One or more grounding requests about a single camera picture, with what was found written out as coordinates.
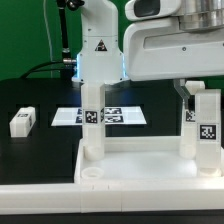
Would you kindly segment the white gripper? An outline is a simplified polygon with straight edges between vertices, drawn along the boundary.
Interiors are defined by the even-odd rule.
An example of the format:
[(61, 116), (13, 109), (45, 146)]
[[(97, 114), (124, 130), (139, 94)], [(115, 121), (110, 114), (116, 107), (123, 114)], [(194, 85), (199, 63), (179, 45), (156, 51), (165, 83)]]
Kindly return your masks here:
[(174, 79), (188, 109), (190, 93), (178, 78), (224, 75), (224, 28), (185, 32), (177, 18), (135, 22), (124, 33), (123, 52), (131, 80)]

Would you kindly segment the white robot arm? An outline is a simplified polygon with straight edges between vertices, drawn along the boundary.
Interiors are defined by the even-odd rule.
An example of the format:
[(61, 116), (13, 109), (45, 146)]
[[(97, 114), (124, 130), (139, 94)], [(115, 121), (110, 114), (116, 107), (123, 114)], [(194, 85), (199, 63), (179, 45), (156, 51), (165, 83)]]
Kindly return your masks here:
[(187, 108), (188, 78), (224, 75), (224, 0), (129, 0), (123, 45), (110, 0), (84, 0), (78, 80), (114, 84), (174, 81)]

